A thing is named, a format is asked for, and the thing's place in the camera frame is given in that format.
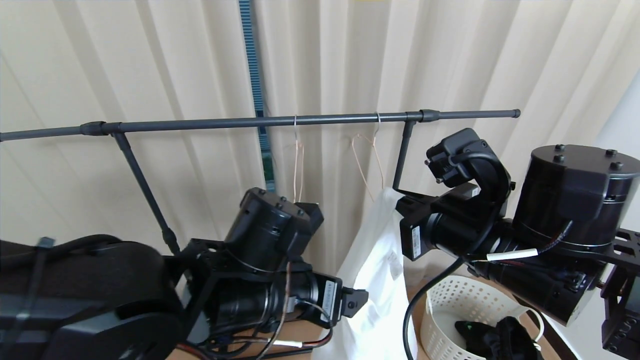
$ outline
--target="white wall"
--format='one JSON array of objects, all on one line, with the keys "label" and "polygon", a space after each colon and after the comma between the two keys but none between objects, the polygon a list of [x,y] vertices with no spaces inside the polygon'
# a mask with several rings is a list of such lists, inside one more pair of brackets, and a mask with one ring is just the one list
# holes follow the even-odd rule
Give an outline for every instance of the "white wall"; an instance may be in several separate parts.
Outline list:
[{"label": "white wall", "polygon": [[[636,74],[626,94],[620,100],[606,125],[598,135],[594,146],[603,149],[616,149],[627,155],[640,159],[640,72]],[[634,197],[622,227],[640,229],[640,194]],[[604,301],[596,294],[582,311],[582,314],[565,328],[557,325],[556,329],[574,348],[582,359],[620,360],[621,357],[602,350],[600,326],[604,321]]]}]

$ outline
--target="wooden table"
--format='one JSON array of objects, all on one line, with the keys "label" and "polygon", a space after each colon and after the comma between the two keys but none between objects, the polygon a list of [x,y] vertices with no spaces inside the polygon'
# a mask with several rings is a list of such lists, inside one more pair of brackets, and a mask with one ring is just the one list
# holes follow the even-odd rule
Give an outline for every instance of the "wooden table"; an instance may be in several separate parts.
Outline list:
[{"label": "wooden table", "polygon": [[[511,296],[508,291],[501,288],[499,285],[494,284],[492,282],[488,282],[488,281],[485,281],[485,282],[487,282],[494,288],[499,289],[505,294]],[[407,293],[408,293],[409,299],[411,299],[415,295],[415,293],[417,293],[418,289],[424,284],[425,282],[419,284],[414,288],[408,289]],[[422,322],[422,317],[424,316],[424,310],[426,308],[426,296],[422,299],[421,304],[422,305],[417,306],[415,311],[413,312],[413,324],[415,326],[416,336],[418,338],[418,344],[420,344],[420,323]],[[521,323],[529,331],[530,335],[532,336],[537,335],[538,326],[528,316],[522,316]],[[310,340],[318,339],[319,335],[320,335],[319,327],[309,322],[300,321],[300,322],[286,323],[282,327],[282,330],[280,331],[279,338],[294,340],[294,341],[310,341]],[[544,338],[544,336],[542,337],[542,339],[540,339],[538,343],[542,347],[542,356],[545,358],[545,360],[560,360],[560,357],[556,354],[556,352],[551,347],[551,345],[549,345],[549,342]],[[263,346],[264,344],[253,344],[245,353],[242,354],[242,356],[255,356],[260,352]],[[283,352],[290,349],[292,348],[274,346],[269,353]],[[182,352],[180,350],[174,350],[168,359],[169,360],[193,360],[195,359],[195,357],[185,352]],[[279,357],[278,359],[310,360],[311,354],[300,354],[296,356]],[[425,354],[424,350],[422,349],[422,346],[418,346],[418,360],[429,360],[429,357]]]}]

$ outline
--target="horizontal bar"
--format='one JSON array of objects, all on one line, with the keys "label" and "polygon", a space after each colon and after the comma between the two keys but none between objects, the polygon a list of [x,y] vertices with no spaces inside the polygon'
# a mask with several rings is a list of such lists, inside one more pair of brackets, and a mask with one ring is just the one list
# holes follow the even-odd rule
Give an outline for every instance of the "horizontal bar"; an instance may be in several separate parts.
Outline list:
[{"label": "horizontal bar", "polygon": [[113,133],[137,133],[142,131],[171,131],[196,129],[229,129],[235,127],[257,126],[292,126],[296,125],[326,125],[326,124],[355,124],[366,122],[431,122],[438,119],[473,119],[488,117],[519,117],[520,110],[495,111],[449,111],[437,110],[407,111],[404,113],[370,113],[348,115],[304,115],[299,117],[252,117],[238,119],[205,119],[205,120],[169,120],[148,122],[108,122],[87,123],[81,126],[57,127],[53,129],[39,129],[27,131],[13,131],[0,133],[0,142],[30,138],[45,138],[65,135],[110,135]]}]

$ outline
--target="curtain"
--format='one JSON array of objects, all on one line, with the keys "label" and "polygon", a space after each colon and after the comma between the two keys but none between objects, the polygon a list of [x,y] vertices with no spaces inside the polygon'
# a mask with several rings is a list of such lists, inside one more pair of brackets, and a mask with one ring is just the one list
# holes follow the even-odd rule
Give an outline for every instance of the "curtain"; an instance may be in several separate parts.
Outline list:
[{"label": "curtain", "polygon": [[[424,166],[441,138],[473,128],[522,184],[535,147],[591,145],[640,67],[640,3],[628,1],[257,0],[257,49],[266,114],[309,115],[520,108],[519,119],[417,124],[401,188],[439,194]],[[306,254],[335,273],[371,205],[351,139],[377,124],[305,126],[302,201],[325,221]],[[376,148],[392,183],[402,124],[382,124]],[[276,187],[292,197],[296,133],[269,130]],[[378,160],[355,152],[375,197]],[[515,209],[519,187],[512,196]],[[430,260],[444,264],[448,256]]]},{"label": "curtain", "polygon": [[[3,1],[0,130],[90,121],[252,117],[237,1]],[[246,189],[264,187],[255,129],[130,134],[181,245],[223,240]],[[0,145],[0,236],[92,233],[168,253],[111,138]]]}]

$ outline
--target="white plastic basket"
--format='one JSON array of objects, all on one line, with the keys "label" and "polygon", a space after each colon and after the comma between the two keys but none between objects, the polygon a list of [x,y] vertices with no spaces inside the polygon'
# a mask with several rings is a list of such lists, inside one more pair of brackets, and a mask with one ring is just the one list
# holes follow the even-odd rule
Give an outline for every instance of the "white plastic basket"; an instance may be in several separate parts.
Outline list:
[{"label": "white plastic basket", "polygon": [[420,342],[433,360],[486,360],[465,350],[465,340],[455,328],[456,321],[496,326],[506,316],[519,318],[532,311],[540,326],[540,333],[534,339],[536,347],[544,332],[544,324],[537,311],[521,306],[500,290],[468,277],[449,276],[427,294]]}]

